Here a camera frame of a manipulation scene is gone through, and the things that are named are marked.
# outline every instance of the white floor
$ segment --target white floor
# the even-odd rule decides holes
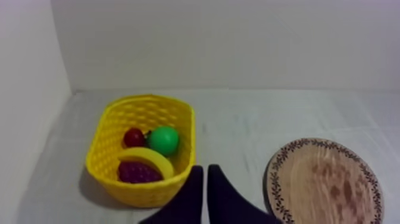
[[[285,143],[334,140],[373,169],[385,198],[384,223],[400,223],[400,93],[281,90],[97,91],[73,96],[48,138],[18,211],[18,224],[138,223],[156,210],[113,201],[85,172],[104,107],[130,94],[169,95],[196,111],[197,159],[221,165],[236,189],[265,210],[264,169]],[[204,205],[203,223],[208,223]]]

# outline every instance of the wooden plate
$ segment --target wooden plate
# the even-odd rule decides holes
[[[264,196],[285,223],[374,223],[383,219],[378,181],[354,152],[307,138],[288,143],[269,162]]]

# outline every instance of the white backdrop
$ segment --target white backdrop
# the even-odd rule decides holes
[[[14,223],[70,87],[49,0],[0,0],[0,223]]]
[[[400,89],[397,0],[52,0],[73,89]]]

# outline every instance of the green ball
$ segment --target green ball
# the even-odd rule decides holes
[[[148,141],[151,149],[163,156],[170,156],[178,149],[179,134],[172,127],[158,127],[151,132]]]

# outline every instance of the yellow basket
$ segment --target yellow basket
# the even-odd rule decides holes
[[[178,153],[170,157],[173,178],[152,183],[118,181],[119,160],[124,133],[131,127],[144,132],[158,126],[171,126],[179,132]],[[104,111],[86,157],[89,173],[115,199],[135,207],[159,207],[179,191],[195,164],[195,116],[192,107],[176,99],[156,95],[125,97],[112,102]]]

